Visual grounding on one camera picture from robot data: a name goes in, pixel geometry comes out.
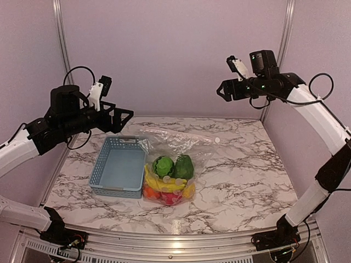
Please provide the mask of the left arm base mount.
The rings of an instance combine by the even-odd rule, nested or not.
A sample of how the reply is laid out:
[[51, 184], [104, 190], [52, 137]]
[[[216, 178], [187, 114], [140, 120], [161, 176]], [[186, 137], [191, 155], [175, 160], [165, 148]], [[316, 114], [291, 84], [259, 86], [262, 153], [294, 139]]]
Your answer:
[[88, 234], [84, 231], [66, 228], [63, 222], [51, 222], [46, 231], [41, 231], [40, 239], [61, 246], [61, 249], [84, 249]]

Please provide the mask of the orange toy fruit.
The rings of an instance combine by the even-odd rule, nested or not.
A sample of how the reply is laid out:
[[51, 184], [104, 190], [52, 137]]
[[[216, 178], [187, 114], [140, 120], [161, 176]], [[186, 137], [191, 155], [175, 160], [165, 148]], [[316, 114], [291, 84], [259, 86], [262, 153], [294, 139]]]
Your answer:
[[151, 188], [148, 184], [143, 185], [143, 196], [152, 201], [161, 199], [161, 193]]

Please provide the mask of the yellow toy banana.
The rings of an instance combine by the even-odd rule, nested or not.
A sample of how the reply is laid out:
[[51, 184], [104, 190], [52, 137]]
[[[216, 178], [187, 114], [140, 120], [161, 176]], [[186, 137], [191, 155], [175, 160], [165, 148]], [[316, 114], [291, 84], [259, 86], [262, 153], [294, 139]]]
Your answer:
[[152, 169], [148, 164], [145, 165], [144, 171], [144, 179], [146, 184], [153, 190], [159, 192], [172, 193], [174, 191], [182, 191], [186, 187], [188, 182], [186, 179], [175, 179], [170, 178], [169, 176], [166, 176], [166, 180], [164, 181], [163, 179], [160, 179], [156, 176], [156, 174], [153, 173]]

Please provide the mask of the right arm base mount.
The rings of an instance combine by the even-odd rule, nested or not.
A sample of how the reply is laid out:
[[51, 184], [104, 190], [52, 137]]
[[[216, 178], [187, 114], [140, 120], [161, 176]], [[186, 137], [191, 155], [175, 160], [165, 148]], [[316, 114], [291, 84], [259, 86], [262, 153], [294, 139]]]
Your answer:
[[279, 248], [300, 241], [298, 227], [293, 227], [284, 216], [277, 221], [275, 230], [255, 233], [251, 238], [251, 243], [257, 251]]

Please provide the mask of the green toy pepper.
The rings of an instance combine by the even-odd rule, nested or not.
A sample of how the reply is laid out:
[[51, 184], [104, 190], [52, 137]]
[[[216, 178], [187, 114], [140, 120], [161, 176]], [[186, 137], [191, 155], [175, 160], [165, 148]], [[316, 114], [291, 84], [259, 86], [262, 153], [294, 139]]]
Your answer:
[[194, 165], [189, 155], [179, 155], [174, 168], [174, 177], [190, 180], [194, 177]]

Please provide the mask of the red toy apple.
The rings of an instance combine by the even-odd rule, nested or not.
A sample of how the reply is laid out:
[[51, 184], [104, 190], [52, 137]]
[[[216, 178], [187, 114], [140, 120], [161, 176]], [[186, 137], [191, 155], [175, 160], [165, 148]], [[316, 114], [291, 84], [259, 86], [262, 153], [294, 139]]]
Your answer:
[[182, 202], [183, 195], [181, 192], [177, 193], [167, 193], [161, 192], [161, 202], [165, 205], [176, 205]]

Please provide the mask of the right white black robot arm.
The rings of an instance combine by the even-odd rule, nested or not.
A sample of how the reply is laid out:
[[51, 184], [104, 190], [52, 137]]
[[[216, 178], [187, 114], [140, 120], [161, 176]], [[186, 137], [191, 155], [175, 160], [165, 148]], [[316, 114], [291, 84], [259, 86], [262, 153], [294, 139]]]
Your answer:
[[350, 170], [350, 129], [332, 113], [324, 100], [312, 93], [305, 81], [294, 73], [281, 73], [270, 78], [255, 77], [223, 81], [217, 94], [225, 101], [254, 99], [265, 95], [277, 99], [264, 126], [278, 148], [293, 182], [310, 172], [316, 176], [295, 205], [277, 223], [271, 240], [284, 245], [293, 236], [293, 227], [317, 212], [328, 200]]

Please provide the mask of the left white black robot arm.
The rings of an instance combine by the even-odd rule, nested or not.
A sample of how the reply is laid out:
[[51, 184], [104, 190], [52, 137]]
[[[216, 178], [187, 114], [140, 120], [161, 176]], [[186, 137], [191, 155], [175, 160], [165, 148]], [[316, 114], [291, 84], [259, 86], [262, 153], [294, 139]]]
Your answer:
[[[119, 133], [134, 112], [117, 108], [115, 104], [101, 102], [102, 108], [84, 107], [72, 112], [56, 114], [49, 108], [43, 118], [38, 118], [19, 129], [11, 142], [1, 146], [1, 176], [26, 161], [42, 156], [60, 143], [79, 133], [97, 128], [105, 133]], [[58, 244], [69, 240], [69, 231], [54, 222], [54, 214], [38, 208], [1, 197], [1, 221], [14, 225], [47, 231]]]

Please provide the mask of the clear zip top bag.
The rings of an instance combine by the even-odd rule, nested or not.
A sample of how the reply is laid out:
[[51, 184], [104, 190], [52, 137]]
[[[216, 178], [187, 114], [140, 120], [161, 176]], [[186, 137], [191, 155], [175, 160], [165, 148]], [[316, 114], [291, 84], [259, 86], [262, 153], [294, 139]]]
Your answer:
[[144, 127], [139, 146], [146, 153], [143, 197], [167, 206], [194, 198], [196, 180], [220, 145], [220, 138]]

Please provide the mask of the blue-grey perforated plastic basket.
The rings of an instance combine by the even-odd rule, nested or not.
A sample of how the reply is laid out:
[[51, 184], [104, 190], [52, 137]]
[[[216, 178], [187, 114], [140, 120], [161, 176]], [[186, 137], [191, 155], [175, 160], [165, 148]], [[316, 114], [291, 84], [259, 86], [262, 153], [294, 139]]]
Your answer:
[[138, 136], [107, 136], [88, 185], [98, 196], [140, 199], [145, 163]]

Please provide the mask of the yellow toy pear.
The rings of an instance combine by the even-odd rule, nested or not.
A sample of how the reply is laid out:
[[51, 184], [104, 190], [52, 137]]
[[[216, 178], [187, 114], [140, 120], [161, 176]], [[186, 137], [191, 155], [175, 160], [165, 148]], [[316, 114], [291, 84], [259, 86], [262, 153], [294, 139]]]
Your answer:
[[183, 198], [191, 199], [195, 194], [195, 190], [196, 187], [194, 182], [192, 182], [190, 185], [187, 185], [182, 192]]

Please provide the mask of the green toy watermelon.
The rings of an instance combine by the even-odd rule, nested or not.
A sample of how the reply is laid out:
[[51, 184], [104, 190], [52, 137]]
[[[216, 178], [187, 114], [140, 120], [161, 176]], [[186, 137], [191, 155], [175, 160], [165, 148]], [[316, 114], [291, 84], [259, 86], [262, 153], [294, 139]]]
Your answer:
[[172, 177], [174, 173], [175, 164], [168, 156], [159, 156], [152, 163], [153, 171], [160, 178], [165, 176]]

